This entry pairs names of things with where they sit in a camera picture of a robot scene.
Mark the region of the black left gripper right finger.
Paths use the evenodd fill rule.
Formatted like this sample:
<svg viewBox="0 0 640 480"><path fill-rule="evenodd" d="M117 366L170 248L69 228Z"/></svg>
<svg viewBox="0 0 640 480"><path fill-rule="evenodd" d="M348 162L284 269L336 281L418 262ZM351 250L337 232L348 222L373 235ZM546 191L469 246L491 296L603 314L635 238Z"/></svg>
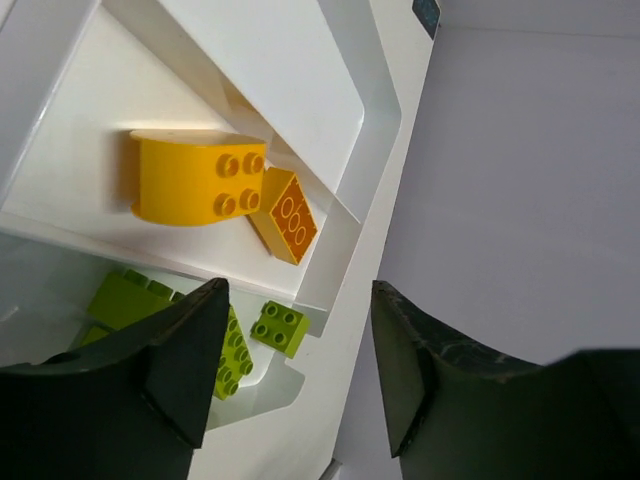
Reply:
<svg viewBox="0 0 640 480"><path fill-rule="evenodd" d="M372 285L371 325L404 478L638 477L637 349L537 365L448 326L385 281Z"/></svg>

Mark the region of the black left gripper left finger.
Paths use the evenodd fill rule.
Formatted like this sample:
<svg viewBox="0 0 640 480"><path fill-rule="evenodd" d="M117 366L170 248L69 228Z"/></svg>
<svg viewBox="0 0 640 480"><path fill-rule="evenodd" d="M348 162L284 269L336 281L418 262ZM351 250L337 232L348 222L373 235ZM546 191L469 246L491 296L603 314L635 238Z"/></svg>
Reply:
<svg viewBox="0 0 640 480"><path fill-rule="evenodd" d="M44 363L1 371L5 479L184 479L202 446L228 323L215 278Z"/></svg>

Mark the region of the green square brick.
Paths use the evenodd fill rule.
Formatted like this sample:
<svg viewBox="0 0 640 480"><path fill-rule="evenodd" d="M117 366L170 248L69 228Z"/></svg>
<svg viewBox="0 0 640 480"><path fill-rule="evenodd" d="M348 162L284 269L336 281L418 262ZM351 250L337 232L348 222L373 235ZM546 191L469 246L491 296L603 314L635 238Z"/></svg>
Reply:
<svg viewBox="0 0 640 480"><path fill-rule="evenodd" d="M80 345L85 346L126 328L184 297L184 293L174 291L135 270L110 272L87 309L98 325L94 324L89 329Z"/></svg>

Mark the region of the green lego plate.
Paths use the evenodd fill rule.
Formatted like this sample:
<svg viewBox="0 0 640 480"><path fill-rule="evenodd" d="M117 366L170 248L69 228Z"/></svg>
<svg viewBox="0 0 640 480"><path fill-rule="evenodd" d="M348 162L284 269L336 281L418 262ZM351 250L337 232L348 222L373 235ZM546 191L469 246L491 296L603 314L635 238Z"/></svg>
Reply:
<svg viewBox="0 0 640 480"><path fill-rule="evenodd" d="M229 307L228 325L224 337L218 371L214 387L214 396L225 400L233 396L240 381L254 368L241 325L232 306Z"/></svg>

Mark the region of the small green brick upturned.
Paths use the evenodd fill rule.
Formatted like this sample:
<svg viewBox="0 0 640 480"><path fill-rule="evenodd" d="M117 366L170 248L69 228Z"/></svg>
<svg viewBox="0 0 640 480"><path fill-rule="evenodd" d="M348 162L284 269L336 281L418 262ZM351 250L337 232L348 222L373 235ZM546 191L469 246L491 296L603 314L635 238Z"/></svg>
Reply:
<svg viewBox="0 0 640 480"><path fill-rule="evenodd" d="M294 358L309 327L310 319L305 314L270 300L263 305L250 337Z"/></svg>

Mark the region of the yellow round lego block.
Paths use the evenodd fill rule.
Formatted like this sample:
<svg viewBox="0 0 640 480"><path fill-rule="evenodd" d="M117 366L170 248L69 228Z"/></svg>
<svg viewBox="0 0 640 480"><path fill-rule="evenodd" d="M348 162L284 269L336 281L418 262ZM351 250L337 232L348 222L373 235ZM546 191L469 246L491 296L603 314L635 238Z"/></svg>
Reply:
<svg viewBox="0 0 640 480"><path fill-rule="evenodd" d="M193 227L256 212L267 144L219 130L138 129L139 188L131 210L160 225Z"/></svg>

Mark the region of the orange brick hollow side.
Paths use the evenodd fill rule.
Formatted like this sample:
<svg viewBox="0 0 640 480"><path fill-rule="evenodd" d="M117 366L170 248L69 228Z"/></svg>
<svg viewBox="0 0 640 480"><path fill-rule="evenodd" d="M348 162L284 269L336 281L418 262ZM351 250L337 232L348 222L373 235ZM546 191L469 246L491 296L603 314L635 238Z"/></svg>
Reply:
<svg viewBox="0 0 640 480"><path fill-rule="evenodd" d="M266 170L259 209L248 216L268 252L299 265L318 233L311 208L295 172Z"/></svg>

